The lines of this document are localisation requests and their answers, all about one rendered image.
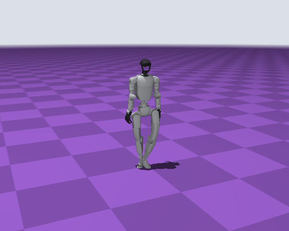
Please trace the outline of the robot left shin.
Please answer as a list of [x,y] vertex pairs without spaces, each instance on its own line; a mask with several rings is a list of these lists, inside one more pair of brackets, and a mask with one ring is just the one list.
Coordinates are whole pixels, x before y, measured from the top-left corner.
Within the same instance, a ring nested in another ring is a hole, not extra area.
[[154,146],[156,144],[156,140],[153,142],[153,143],[150,143],[150,142],[146,142],[146,145],[145,145],[145,152],[144,152],[144,156],[143,156],[143,160],[147,160],[148,156],[150,155],[150,153],[152,152]]

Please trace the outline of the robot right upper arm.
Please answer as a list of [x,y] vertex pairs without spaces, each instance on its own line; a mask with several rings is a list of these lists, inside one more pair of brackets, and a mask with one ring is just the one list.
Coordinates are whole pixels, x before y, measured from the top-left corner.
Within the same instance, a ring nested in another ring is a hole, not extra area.
[[137,77],[131,77],[129,79],[129,92],[131,95],[131,100],[135,100],[136,99],[136,94],[134,94],[134,90],[135,90],[135,83],[137,82]]

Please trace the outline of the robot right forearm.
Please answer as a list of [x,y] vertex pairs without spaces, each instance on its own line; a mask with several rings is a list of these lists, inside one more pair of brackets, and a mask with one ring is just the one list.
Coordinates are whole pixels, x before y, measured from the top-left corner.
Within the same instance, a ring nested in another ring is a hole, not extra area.
[[129,95],[129,98],[128,98],[128,109],[126,111],[128,114],[129,114],[130,111],[132,112],[132,110],[133,110],[133,103],[134,103],[134,101],[131,100],[131,95]]

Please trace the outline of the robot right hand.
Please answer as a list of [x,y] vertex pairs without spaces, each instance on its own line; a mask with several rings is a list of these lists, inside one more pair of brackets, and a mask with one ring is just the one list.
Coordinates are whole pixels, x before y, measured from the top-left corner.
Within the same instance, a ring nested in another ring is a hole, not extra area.
[[131,116],[131,111],[129,112],[129,114],[126,113],[126,116],[125,116],[125,120],[126,120],[126,122],[129,123],[129,124],[132,123],[131,120],[130,120],[130,116]]

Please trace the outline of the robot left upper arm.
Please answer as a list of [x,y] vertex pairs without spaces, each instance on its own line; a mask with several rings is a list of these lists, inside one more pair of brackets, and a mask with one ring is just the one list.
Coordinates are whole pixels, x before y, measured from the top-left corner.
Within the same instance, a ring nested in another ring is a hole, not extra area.
[[154,94],[153,96],[155,98],[158,98],[160,97],[160,92],[158,91],[159,90],[159,78],[157,76],[153,76],[154,77]]

